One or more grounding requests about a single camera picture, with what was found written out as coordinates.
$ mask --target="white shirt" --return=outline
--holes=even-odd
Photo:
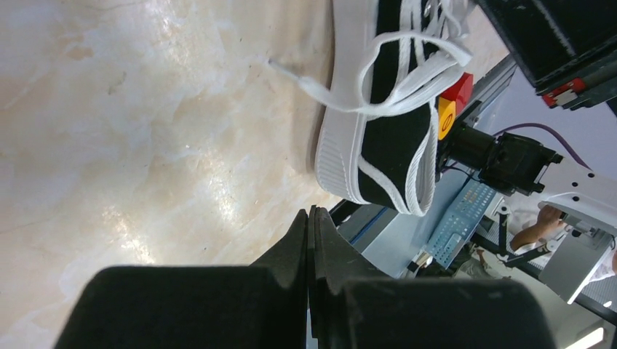
[[[510,197],[505,198],[506,204],[510,206],[510,218],[508,220],[508,231],[512,235],[517,235],[521,232],[521,230],[529,228],[534,225],[538,220],[538,213],[540,212],[540,208],[538,207],[538,202],[529,198],[528,196],[524,196],[519,193],[515,193]],[[523,254],[527,251],[535,249],[538,246],[546,243],[550,240],[555,240],[559,238],[563,234],[567,234],[568,232],[565,229],[555,229],[551,233],[547,234],[544,238],[541,238],[540,241],[526,244],[521,246],[519,249],[514,251],[515,254]],[[562,243],[564,238],[561,238],[557,241],[557,247]],[[589,279],[589,281],[599,281],[604,278],[608,278],[615,275],[615,271],[613,270],[613,255],[615,251],[611,251],[608,256],[602,261],[602,264],[595,271],[594,275]],[[546,264],[551,259],[552,253],[545,254],[533,260],[534,263],[537,263],[544,268]]]

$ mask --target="white rubber sole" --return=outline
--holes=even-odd
[[[353,98],[353,86],[367,43],[375,37],[378,0],[333,0],[334,71],[330,89]],[[370,96],[369,72],[363,91]],[[358,204],[362,198],[358,184],[358,157],[362,151],[366,116],[326,108],[319,133],[315,172],[317,182],[330,193]]]

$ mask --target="shoe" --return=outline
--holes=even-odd
[[[330,90],[271,60],[327,107],[315,161],[325,190],[426,214],[435,188],[437,97],[471,59],[461,38],[472,8],[454,0],[333,0]]]

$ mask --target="yellow block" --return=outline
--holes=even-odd
[[[437,111],[439,112],[439,140],[442,140],[456,119],[456,102],[440,97]]]

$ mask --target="marble surface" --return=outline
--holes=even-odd
[[[109,265],[246,264],[311,204],[325,0],[0,3],[0,347],[46,348]],[[479,11],[469,70],[505,54]]]

